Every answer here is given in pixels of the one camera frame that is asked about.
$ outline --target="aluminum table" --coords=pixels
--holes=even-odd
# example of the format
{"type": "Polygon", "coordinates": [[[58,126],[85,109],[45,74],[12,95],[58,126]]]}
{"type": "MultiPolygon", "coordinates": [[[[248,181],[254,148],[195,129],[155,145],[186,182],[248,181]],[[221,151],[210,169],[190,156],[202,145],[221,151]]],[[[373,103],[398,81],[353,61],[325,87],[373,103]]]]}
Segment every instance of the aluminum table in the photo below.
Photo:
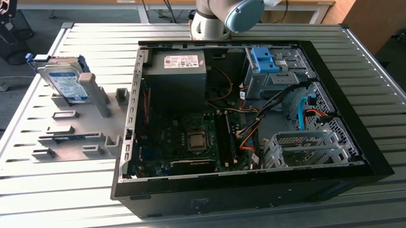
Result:
{"type": "MultiPolygon", "coordinates": [[[[2,227],[406,226],[406,95],[352,31],[338,25],[261,24],[234,38],[314,42],[396,174],[325,202],[141,220],[110,200],[114,159],[31,162],[42,127],[57,124],[49,117],[58,110],[38,75],[0,141],[2,227]]],[[[49,54],[85,55],[111,93],[131,85],[138,41],[174,39],[190,39],[187,24],[66,23],[49,54]]]]}

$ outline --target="ram slot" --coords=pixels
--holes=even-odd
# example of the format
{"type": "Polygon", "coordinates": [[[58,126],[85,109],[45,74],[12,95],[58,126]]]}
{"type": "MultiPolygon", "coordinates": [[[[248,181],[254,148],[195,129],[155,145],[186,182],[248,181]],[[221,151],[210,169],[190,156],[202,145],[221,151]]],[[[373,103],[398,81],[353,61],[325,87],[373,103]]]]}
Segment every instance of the ram slot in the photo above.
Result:
{"type": "Polygon", "coordinates": [[[223,167],[230,167],[235,160],[235,144],[233,138],[233,132],[229,125],[229,117],[225,113],[215,113],[215,134],[217,144],[221,157],[221,164],[223,167]]]}

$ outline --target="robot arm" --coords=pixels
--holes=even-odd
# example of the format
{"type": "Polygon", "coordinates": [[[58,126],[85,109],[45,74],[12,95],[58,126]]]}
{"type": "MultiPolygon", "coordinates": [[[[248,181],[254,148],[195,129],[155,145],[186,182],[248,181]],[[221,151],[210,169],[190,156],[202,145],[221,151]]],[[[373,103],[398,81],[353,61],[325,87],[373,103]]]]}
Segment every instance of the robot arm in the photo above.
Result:
{"type": "Polygon", "coordinates": [[[264,0],[197,0],[191,35],[202,40],[227,39],[230,31],[250,30],[264,12],[264,0]]]}

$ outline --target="blue drive bay latch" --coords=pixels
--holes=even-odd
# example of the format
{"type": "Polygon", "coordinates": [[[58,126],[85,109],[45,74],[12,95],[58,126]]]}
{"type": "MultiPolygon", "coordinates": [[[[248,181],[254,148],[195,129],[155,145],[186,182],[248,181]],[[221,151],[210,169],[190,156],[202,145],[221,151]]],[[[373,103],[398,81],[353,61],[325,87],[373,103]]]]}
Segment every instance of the blue drive bay latch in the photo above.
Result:
{"type": "Polygon", "coordinates": [[[280,66],[274,62],[274,55],[270,53],[268,47],[254,47],[253,58],[258,65],[258,72],[277,73],[281,71],[280,66]]]}

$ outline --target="desk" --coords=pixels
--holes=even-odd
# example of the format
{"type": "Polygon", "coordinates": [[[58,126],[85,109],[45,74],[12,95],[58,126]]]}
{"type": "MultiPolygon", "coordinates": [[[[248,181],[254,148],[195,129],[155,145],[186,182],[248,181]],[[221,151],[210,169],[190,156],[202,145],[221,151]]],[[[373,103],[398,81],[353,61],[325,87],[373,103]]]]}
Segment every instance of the desk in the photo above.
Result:
{"type": "MultiPolygon", "coordinates": [[[[187,24],[75,24],[61,30],[50,54],[83,54],[98,84],[114,91],[131,87],[138,42],[187,40],[189,28],[187,24]]],[[[405,227],[406,95],[352,31],[338,25],[260,24],[234,39],[314,42],[396,174],[325,202],[141,220],[110,200],[115,159],[30,161],[42,132],[24,130],[54,120],[28,117],[50,117],[57,109],[53,91],[36,76],[0,140],[3,227],[405,227]]]]}
{"type": "MultiPolygon", "coordinates": [[[[147,10],[166,10],[167,7],[162,0],[145,0],[147,10]]],[[[194,10],[197,7],[195,0],[170,0],[174,10],[194,10]]],[[[138,10],[142,23],[149,23],[147,11],[141,4],[141,0],[20,0],[18,8],[23,10],[138,10]]],[[[336,0],[289,0],[289,10],[292,11],[314,11],[310,24],[320,24],[326,16],[329,7],[336,0]]],[[[266,10],[286,10],[286,2],[266,10]]]]}

